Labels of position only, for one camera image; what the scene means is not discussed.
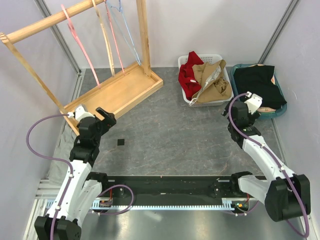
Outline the tan skirt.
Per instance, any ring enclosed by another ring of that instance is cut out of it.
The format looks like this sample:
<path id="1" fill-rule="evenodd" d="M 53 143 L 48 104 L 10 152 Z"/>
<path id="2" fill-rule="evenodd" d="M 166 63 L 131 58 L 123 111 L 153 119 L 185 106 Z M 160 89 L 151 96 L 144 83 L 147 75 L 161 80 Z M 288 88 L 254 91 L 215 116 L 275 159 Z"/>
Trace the tan skirt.
<path id="1" fill-rule="evenodd" d="M 205 62 L 192 66 L 195 80 L 200 84 L 200 90 L 192 95 L 190 106 L 224 101 L 232 96 L 232 87 L 225 79 L 225 66 L 226 61 L 223 59 L 213 64 Z"/>

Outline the pink wire hanger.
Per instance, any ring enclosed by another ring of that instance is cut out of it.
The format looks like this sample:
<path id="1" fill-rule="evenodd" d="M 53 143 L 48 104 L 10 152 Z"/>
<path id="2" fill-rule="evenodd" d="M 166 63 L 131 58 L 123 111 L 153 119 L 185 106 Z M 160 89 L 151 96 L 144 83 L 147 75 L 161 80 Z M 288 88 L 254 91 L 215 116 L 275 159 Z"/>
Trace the pink wire hanger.
<path id="1" fill-rule="evenodd" d="M 108 17 L 110 30 L 111 30 L 112 37 L 113 37 L 113 41 L 114 41 L 114 44 L 115 44 L 116 53 L 117 53 L 118 60 L 119 60 L 119 63 L 120 63 L 120 67 L 121 67 L 122 73 L 125 74 L 125 70 L 124 70 L 124 67 L 123 67 L 123 63 L 122 63 L 120 52 L 119 52 L 119 48 L 118 48 L 116 35 L 115 35 L 115 32 L 114 32 L 114 28 L 113 28 L 113 24 L 112 24 L 112 20 L 111 20 L 111 14 L 110 14 L 111 11 L 108 8 L 107 0 L 105 0 L 104 2 L 105 2 L 105 8 L 106 8 L 106 12 L 107 12 L 107 17 Z"/>

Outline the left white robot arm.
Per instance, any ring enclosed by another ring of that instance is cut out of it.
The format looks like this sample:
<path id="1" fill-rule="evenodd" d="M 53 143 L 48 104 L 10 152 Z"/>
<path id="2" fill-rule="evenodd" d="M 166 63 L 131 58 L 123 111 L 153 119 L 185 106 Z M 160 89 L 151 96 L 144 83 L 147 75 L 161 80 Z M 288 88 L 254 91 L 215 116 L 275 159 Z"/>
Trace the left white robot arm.
<path id="1" fill-rule="evenodd" d="M 96 197 L 104 197 L 110 191 L 105 173 L 92 172 L 100 152 L 101 137 L 117 120 L 113 113 L 98 107 L 95 110 L 103 119 L 79 105 L 65 114 L 78 121 L 79 134 L 70 151 L 65 178 L 53 204 L 45 214 L 34 222 L 40 240 L 78 240 L 82 224 Z"/>

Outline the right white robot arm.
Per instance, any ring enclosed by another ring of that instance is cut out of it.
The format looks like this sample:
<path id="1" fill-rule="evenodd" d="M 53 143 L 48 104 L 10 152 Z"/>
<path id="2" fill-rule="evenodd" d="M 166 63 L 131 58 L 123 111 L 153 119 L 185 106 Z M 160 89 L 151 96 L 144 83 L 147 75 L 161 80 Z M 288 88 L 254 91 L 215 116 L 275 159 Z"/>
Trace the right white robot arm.
<path id="1" fill-rule="evenodd" d="M 235 197 L 248 193 L 256 198 L 275 222 L 307 217 L 311 213 L 307 176 L 296 174 L 274 154 L 253 126 L 254 117 L 246 103 L 233 99 L 227 110 L 232 140 L 255 161 L 266 178 L 263 181 L 250 172 L 235 173 L 235 181 L 229 184 L 230 193 Z"/>

